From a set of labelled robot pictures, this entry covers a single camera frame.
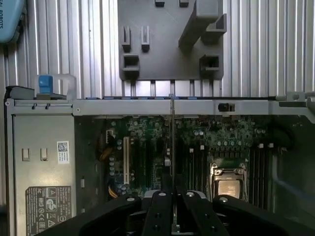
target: warning label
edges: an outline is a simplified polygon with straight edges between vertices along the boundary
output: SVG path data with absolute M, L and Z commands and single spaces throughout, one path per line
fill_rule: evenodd
M 26 197 L 27 236 L 71 218 L 71 186 L 29 187 Z

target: blue latch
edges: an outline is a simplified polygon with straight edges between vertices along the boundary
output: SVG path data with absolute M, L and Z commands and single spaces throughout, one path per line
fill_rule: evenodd
M 38 77 L 39 93 L 54 93 L 53 77 L 51 75 L 40 75 Z
M 0 0 L 0 43 L 18 39 L 25 14 L 25 0 Z

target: sticker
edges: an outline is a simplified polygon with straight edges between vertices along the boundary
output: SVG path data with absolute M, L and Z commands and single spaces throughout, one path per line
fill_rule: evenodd
M 58 164 L 69 164 L 69 141 L 57 142 Z
M 29 187 L 26 198 L 26 231 L 33 236 L 72 217 L 71 186 Z

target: corrugated metal background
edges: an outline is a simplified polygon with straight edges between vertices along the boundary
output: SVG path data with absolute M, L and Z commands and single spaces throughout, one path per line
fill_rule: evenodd
M 28 0 L 27 9 L 19 42 L 0 46 L 1 97 L 5 86 L 33 87 L 35 76 L 45 73 L 76 76 L 80 98 L 170 92 L 177 96 L 257 97 L 314 90 L 314 0 L 223 0 L 227 13 L 224 77 L 214 83 L 122 83 L 118 76 L 117 0 Z M 55 82 L 55 92 L 65 93 L 66 89 L 67 84 Z M 3 136 L 1 141 L 3 157 Z M 1 183 L 4 185 L 3 171 Z M 4 202 L 2 193 L 0 205 Z

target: barcode sticker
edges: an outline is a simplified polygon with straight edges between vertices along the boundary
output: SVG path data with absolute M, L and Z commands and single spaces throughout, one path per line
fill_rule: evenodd
M 69 164 L 69 141 L 57 142 L 58 164 Z

